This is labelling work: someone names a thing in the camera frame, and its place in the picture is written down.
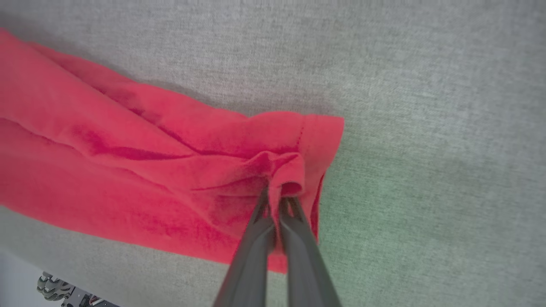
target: red cloth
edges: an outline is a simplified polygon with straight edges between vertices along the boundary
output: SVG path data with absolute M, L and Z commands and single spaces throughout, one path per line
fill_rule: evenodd
M 98 237 L 229 263 L 260 191 L 318 233 L 338 117 L 245 117 L 0 31 L 0 203 Z M 283 255 L 270 269 L 286 271 Z

